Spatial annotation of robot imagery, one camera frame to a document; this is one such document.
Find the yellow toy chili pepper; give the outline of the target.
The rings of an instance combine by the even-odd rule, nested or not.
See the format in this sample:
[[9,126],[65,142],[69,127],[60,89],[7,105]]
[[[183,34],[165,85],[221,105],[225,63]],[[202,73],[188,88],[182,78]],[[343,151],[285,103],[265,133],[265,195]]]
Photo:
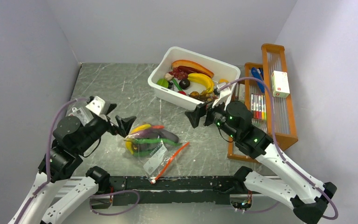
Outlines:
[[[151,124],[144,124],[138,126],[132,130],[132,132],[129,134],[129,138],[130,139],[145,138],[148,132],[150,131],[149,129],[151,129]],[[132,147],[132,142],[125,141],[125,147],[131,154],[135,153],[135,150]]]

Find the green toy chili pepper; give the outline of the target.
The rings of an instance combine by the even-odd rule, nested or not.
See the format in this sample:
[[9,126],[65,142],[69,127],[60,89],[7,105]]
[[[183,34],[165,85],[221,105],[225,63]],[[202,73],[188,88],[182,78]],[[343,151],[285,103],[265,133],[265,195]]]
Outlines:
[[175,142],[170,139],[166,138],[160,138],[160,139],[139,139],[139,138],[126,138],[124,141],[131,142],[133,144],[157,144],[157,143],[163,143],[168,144],[172,146],[179,146],[181,145],[180,142]]

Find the purple toy eggplant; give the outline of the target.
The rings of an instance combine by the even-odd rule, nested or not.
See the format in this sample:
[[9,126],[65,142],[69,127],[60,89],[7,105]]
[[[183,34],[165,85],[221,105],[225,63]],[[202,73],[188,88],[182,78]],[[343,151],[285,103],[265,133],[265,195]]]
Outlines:
[[179,137],[176,134],[174,134],[170,131],[167,131],[166,129],[151,128],[149,130],[150,131],[146,135],[145,139],[166,138],[166,139],[173,140],[175,142],[179,142]]

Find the dark green toy cucumber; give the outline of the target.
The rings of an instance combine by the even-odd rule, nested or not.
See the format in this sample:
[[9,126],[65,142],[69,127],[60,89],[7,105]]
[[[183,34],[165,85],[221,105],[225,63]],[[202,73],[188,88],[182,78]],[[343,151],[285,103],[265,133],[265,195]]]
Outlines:
[[134,157],[148,157],[148,156],[153,156],[159,149],[160,149],[159,147],[155,147],[155,148],[150,149],[150,150],[134,152],[133,156],[134,156]]

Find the clear zip top bag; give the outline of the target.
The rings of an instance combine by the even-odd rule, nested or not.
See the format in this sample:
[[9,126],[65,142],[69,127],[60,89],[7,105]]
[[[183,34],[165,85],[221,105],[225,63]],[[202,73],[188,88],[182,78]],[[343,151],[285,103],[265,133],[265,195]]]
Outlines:
[[[144,124],[151,124],[151,126],[163,125],[163,124],[157,123],[157,122],[144,121],[142,123],[135,125],[134,128],[144,125]],[[148,156],[148,157],[134,157],[126,149],[126,147],[125,147],[125,149],[129,152],[129,154],[131,156],[133,156],[136,159],[136,161],[139,164],[139,167],[143,170],[144,175],[148,179],[148,181],[151,184],[155,184],[165,174],[165,172],[167,170],[169,170],[172,162],[174,160],[176,160],[176,158],[179,156],[179,154],[183,150],[185,150],[187,147],[190,146],[190,143],[188,141],[182,140],[180,137],[179,137],[179,142],[181,143],[181,145],[179,145],[179,146],[172,146],[172,145],[163,144],[163,143],[132,144],[132,147],[135,150],[135,152],[150,150],[155,147],[160,148],[153,156]]]

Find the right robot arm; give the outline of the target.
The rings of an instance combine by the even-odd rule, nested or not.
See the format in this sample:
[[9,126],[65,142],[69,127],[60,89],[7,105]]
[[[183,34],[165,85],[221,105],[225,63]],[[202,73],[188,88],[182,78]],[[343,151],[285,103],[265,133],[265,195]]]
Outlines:
[[273,198],[290,208],[306,224],[316,224],[326,217],[324,213],[328,205],[333,204],[331,199],[337,187],[313,177],[290,159],[275,139],[252,124],[253,114],[244,103],[232,101],[215,107],[212,103],[203,103],[185,115],[193,128],[198,127],[201,117],[205,117],[205,126],[216,125],[232,138],[240,152],[265,165],[281,179],[278,182],[242,167],[233,180],[236,192],[250,190]]

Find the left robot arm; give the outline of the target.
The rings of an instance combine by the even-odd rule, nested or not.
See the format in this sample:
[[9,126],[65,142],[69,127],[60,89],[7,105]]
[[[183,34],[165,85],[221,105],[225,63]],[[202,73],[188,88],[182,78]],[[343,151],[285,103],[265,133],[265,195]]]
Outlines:
[[85,110],[91,120],[82,123],[75,115],[61,120],[54,118],[48,138],[48,148],[35,176],[32,188],[24,199],[11,224],[60,224],[88,197],[104,194],[110,189],[110,175],[100,167],[91,168],[86,176],[63,198],[53,202],[57,193],[72,178],[85,158],[84,153],[105,133],[125,137],[135,116],[116,116],[112,123],[108,116],[116,104],[99,97],[86,99]]

